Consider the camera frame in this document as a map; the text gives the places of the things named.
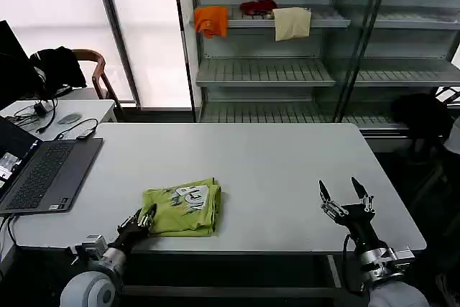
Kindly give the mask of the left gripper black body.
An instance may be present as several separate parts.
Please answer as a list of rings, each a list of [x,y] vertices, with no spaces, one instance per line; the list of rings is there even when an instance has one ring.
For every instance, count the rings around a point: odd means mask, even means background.
[[[118,226],[118,237],[111,243],[108,244],[109,248],[118,249],[122,252],[131,252],[133,247],[146,239],[149,234],[149,230],[146,227],[139,226],[138,224],[125,224],[124,226]]]

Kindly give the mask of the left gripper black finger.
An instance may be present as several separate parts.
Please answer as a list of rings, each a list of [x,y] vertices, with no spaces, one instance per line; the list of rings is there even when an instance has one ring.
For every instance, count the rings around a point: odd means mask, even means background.
[[[128,217],[121,225],[117,226],[118,231],[139,231],[141,226],[139,225],[139,215],[141,209],[138,209],[136,213]]]
[[[143,229],[150,229],[154,223],[155,214],[157,213],[157,204],[152,204],[147,212],[141,216],[137,222],[138,226]]]

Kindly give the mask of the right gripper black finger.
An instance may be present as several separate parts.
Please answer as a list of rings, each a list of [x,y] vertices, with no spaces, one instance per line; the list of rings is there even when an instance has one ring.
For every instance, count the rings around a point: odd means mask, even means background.
[[[359,200],[361,201],[361,204],[364,206],[364,211],[374,213],[374,196],[369,195],[366,188],[355,177],[351,178],[351,183],[359,197]]]
[[[347,216],[348,211],[331,199],[323,181],[319,180],[318,184],[320,190],[319,196],[322,200],[321,208],[323,209],[324,213],[331,219],[339,219],[341,217]]]

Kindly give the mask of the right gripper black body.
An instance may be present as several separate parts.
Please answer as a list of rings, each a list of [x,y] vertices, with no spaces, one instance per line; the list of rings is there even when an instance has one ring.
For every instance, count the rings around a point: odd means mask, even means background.
[[[365,211],[362,204],[349,204],[342,206],[346,214],[334,217],[336,224],[345,226],[355,243],[356,250],[373,250],[382,248],[380,240],[371,225],[375,213]]]

